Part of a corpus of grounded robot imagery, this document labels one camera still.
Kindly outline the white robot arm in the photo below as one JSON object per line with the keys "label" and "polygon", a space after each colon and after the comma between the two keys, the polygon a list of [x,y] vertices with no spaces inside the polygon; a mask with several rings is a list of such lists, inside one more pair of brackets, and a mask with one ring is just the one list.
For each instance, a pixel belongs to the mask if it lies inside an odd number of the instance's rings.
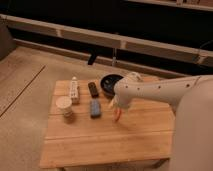
{"label": "white robot arm", "polygon": [[213,75],[143,82],[130,73],[113,89],[116,108],[128,109],[142,98],[175,109],[169,171],[213,171]]}

